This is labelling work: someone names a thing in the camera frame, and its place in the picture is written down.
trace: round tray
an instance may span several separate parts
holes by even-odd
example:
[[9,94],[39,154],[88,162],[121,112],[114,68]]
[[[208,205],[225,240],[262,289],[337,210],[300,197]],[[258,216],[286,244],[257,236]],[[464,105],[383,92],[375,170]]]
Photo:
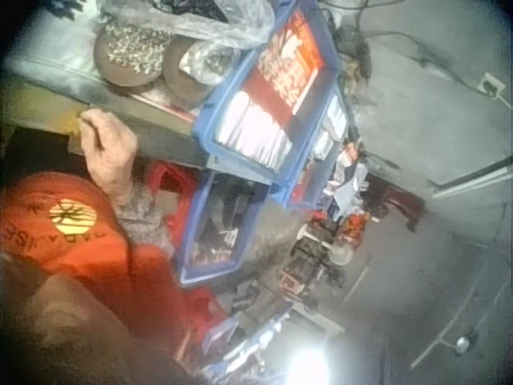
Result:
[[161,71],[154,71],[149,74],[135,72],[129,67],[121,67],[118,64],[111,63],[108,58],[108,37],[105,27],[99,32],[95,41],[93,56],[96,69],[106,81],[120,87],[137,87],[148,84],[161,75]]

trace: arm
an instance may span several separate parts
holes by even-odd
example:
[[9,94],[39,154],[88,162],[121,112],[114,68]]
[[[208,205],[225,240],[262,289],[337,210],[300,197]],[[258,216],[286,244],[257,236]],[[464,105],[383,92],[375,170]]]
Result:
[[169,257],[175,249],[168,228],[162,221],[162,213],[156,208],[149,189],[135,182],[125,205],[115,205],[115,215],[136,245],[149,243],[159,246]]
[[91,178],[111,199],[130,241],[157,245],[169,257],[173,255],[169,232],[153,196],[143,184],[133,181],[135,134],[116,116],[98,108],[81,114],[79,128]]

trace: hand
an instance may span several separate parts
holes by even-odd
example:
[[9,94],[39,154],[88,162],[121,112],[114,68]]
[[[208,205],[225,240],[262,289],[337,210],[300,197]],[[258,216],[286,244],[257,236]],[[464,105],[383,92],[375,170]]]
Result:
[[82,150],[92,180],[115,205],[125,205],[132,189],[137,136],[121,120],[98,108],[79,118]]

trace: orange shirt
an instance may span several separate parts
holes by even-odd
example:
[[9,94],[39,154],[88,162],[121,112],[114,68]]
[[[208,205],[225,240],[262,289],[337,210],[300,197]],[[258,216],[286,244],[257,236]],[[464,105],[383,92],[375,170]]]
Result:
[[130,247],[108,198],[77,176],[43,172],[2,196],[2,248],[80,280],[137,337],[174,351],[184,337],[180,289],[153,245]]

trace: red container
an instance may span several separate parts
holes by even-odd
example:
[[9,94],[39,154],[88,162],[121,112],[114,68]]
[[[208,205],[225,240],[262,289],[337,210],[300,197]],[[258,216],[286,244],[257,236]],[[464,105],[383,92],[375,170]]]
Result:
[[179,248],[182,243],[191,201],[198,189],[198,173],[194,168],[157,161],[151,165],[147,175],[147,186],[151,194],[164,190],[180,194],[178,209],[174,215],[166,216],[172,243]]

